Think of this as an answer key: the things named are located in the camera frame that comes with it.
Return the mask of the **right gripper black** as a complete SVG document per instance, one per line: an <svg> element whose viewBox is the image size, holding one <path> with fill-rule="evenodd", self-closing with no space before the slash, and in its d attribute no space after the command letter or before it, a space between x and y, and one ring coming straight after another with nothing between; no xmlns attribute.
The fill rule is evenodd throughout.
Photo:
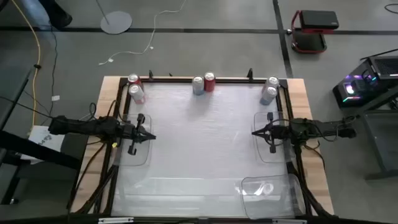
<svg viewBox="0 0 398 224"><path fill-rule="evenodd" d="M274 121L274 115L271 112L267 113L268 124L266 124L263 128L255 130L252 132L253 136L263 138L270 145L270 153L276 153L275 140L281 140L282 142L279 145L283 144L285 140L289 138L289 127L275 124L279 119Z"/></svg>

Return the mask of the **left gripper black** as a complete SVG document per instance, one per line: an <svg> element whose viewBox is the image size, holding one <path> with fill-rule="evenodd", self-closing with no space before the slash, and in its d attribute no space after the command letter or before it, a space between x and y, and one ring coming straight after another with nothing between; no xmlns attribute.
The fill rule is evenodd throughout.
<svg viewBox="0 0 398 224"><path fill-rule="evenodd" d="M122 138L130 139L132 141L127 151L127 153L130 155L136 154L136 148L135 148L136 143L142 143L145 141L156 139L155 135L146 131L145 128L142 126L144 124L144 121L145 121L145 116L139 113L137 116L137 124L135 126L132 125L131 123L126 123L123 125Z"/></svg>

